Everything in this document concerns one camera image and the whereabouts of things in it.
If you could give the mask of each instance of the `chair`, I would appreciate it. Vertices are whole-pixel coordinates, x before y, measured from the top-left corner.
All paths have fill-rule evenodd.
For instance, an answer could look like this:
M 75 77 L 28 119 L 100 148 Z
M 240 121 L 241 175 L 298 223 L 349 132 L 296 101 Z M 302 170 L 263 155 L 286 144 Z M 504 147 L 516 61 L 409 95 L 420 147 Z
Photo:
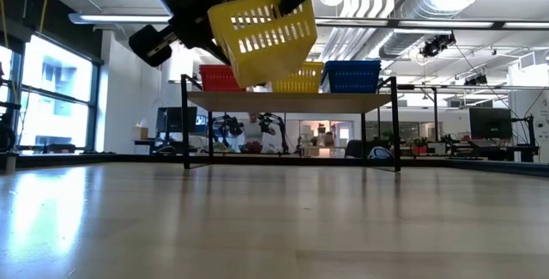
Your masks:
M 345 148 L 345 156 L 344 158 L 347 158 L 348 156 L 353 158 L 363 158 L 364 155 L 362 153 L 362 141 L 360 140 L 350 140 L 347 143 L 347 147 Z

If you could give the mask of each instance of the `wooden floor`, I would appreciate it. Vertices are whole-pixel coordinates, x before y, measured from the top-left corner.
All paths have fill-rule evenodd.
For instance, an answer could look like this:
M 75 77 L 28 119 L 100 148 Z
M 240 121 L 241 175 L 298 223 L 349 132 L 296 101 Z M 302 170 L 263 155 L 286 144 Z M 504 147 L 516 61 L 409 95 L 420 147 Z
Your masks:
M 0 176 L 2 278 L 547 278 L 549 180 L 108 164 Z

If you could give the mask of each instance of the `blue plastic basket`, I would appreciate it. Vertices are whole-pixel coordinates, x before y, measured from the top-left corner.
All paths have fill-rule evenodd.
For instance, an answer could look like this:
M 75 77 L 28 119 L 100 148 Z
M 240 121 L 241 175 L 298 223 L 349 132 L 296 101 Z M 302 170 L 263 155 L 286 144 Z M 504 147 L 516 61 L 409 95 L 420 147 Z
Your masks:
M 381 61 L 328 61 L 321 80 L 324 93 L 374 94 Z

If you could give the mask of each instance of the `yellow basket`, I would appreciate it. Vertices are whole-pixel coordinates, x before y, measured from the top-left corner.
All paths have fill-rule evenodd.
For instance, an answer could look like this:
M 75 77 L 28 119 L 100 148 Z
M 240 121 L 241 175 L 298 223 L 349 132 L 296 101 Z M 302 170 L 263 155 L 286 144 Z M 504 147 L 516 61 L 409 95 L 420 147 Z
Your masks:
M 274 81 L 272 83 L 273 92 L 317 94 L 323 66 L 323 63 L 304 63 L 298 71 L 293 72 L 287 78 Z
M 208 12 L 215 41 L 231 61 L 241 88 L 283 79 L 299 70 L 317 40 L 312 1 L 275 19 L 273 10 L 280 16 L 279 2 L 235 0 Z

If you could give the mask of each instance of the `cardboard box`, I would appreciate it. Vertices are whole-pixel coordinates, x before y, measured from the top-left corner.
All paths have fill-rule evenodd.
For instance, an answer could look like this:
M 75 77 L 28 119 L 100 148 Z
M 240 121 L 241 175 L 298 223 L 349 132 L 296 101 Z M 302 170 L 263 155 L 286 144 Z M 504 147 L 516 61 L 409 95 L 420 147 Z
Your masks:
M 135 127 L 134 128 L 134 140 L 135 141 L 143 141 L 148 139 L 148 128 L 140 128 Z

